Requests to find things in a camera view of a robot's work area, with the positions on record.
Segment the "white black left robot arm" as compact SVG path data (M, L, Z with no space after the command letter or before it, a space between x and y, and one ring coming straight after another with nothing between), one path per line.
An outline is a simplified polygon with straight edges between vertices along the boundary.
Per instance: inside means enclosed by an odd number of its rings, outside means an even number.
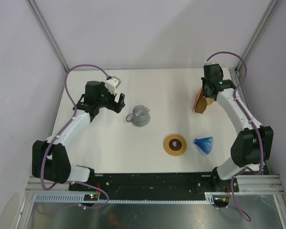
M32 146L32 175L36 178L64 184L79 181L84 190L92 190L96 179L91 170L83 166L71 165L68 149L72 140L79 135L96 117L100 109L106 108L117 114L124 108L124 94L116 102L120 79L111 77L105 82L88 81L85 92L75 103L74 113L63 128L46 140L37 140Z

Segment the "brown paper coffee filter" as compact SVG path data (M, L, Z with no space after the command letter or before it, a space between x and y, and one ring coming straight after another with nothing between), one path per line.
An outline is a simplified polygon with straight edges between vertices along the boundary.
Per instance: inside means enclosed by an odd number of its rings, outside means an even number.
M197 114L202 114L207 108L207 101L204 97L199 97L194 105L194 112Z

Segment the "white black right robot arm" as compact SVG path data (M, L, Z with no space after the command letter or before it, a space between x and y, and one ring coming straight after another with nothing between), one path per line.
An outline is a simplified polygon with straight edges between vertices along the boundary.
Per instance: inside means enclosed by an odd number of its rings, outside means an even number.
M253 173L260 175L264 162L270 158L274 131L262 125L241 100L237 87L231 80L224 79L224 73L217 62L204 64L202 95L216 101L228 115L235 131L236 139L230 149L230 157L215 168L216 176L210 179L211 188L222 191L227 180L251 170L252 165L259 169Z

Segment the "round wooden dripper holder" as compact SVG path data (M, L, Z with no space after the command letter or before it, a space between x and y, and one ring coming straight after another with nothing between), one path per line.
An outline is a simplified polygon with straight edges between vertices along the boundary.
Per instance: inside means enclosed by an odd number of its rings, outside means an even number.
M181 156L186 152L187 143L181 135L169 135L163 141L163 148L171 156Z

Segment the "grey glass carafe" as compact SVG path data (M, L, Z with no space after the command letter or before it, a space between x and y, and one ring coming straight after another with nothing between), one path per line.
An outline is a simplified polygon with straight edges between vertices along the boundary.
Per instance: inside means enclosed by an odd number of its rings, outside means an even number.
M150 109L144 105L137 105L133 108L133 112L125 118L126 122L132 123L136 127L144 127L151 120Z

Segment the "orange coffee filter box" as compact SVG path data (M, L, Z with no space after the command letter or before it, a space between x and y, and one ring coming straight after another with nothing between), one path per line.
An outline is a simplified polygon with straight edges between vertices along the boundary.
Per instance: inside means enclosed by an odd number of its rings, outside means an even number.
M195 102L198 100L199 97L203 97L202 88L200 88L199 92L197 93ZM207 101L207 106L211 105L214 102L214 99L212 98L205 98L205 99Z

